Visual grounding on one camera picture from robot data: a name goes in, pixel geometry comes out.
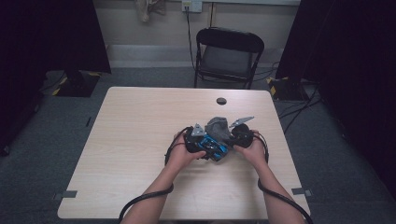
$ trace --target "forearm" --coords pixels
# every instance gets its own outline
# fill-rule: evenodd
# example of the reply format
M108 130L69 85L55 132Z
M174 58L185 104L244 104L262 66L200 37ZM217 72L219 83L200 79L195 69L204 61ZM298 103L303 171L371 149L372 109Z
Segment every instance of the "forearm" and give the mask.
M158 177L143 194L169 189L172 186L177 174L177 169L165 166ZM165 205L166 196L167 195L149 198L136 203L132 206L121 223L157 223L163 210L163 206Z
M262 185L271 191L279 193L292 200L282 185L277 181L274 173L266 163L254 166ZM268 219L271 224L277 223L304 223L302 214L294 207L280 201L278 198L264 193Z

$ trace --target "carpeted floor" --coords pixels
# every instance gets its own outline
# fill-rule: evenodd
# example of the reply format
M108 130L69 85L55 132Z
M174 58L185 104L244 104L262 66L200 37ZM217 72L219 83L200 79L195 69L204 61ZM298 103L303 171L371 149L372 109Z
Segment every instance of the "carpeted floor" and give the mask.
M45 87L61 75L61 71L48 73ZM61 201L53 200L55 193L67 188L106 91L112 86L192 85L193 70L188 67L114 68L112 75L99 79L90 98L51 96L56 86L43 91L39 110L10 145L10 155L0 158L0 223L117 223L61 220L57 217ZM242 85L200 81L199 87L234 89ZM305 88L311 95L315 86ZM252 89L268 90L268 86L261 79ZM318 93L312 102L317 100ZM302 107L302 103L274 102L280 116ZM292 118L281 119L284 129ZM302 185L313 193L307 200L314 222L396 223L396 203L371 166L342 136L337 118L321 101L304 110L286 132Z

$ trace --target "power outlet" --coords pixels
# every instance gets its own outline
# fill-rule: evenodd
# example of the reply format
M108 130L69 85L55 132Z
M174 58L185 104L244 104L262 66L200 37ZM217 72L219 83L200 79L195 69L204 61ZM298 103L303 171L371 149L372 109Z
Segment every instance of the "power outlet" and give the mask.
M202 12L202 0L181 1L181 11Z

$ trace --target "wooden table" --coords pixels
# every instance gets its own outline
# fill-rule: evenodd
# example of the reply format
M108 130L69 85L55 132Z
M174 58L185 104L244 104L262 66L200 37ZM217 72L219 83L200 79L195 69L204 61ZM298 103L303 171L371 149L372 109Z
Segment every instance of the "wooden table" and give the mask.
M218 105L223 97L226 105ZM270 167L292 195L301 187L267 91L113 87L109 89L63 198L60 218L118 218L163 168L174 134L214 117L254 116L250 129L265 137ZM258 176L237 152L219 162L197 160L179 174L161 219L267 219ZM305 196L292 195L308 213Z

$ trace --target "person's left arm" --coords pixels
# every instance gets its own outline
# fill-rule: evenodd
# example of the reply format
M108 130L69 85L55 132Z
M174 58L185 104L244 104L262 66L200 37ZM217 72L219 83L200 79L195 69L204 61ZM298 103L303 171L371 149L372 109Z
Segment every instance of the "person's left arm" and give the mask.
M187 167L192 161L200 159L205 155L204 151L196 153L187 151L183 136L184 134L177 139L168 163L163 167L160 174L143 194L169 189L180 171ZM128 211L121 223L156 224L163 211L166 196L167 195L149 198L136 203Z

